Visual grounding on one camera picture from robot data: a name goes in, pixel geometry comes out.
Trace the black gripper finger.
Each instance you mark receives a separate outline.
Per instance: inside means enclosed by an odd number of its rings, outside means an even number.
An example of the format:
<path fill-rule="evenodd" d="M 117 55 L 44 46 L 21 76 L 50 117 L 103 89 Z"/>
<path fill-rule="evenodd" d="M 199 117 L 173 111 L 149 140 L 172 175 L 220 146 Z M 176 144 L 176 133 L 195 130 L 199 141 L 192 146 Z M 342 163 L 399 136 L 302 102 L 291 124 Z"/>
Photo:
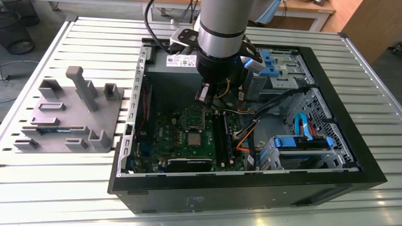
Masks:
<path fill-rule="evenodd" d="M 219 90 L 220 90 L 220 82 L 211 84 L 211 90 L 209 90 L 209 105 L 212 105 L 213 101 L 215 101 L 215 97 L 219 94 Z"/>
<path fill-rule="evenodd" d="M 203 82 L 200 85 L 200 90 L 196 93 L 195 100 L 200 102 L 204 106 L 209 104 L 209 84 Z"/>

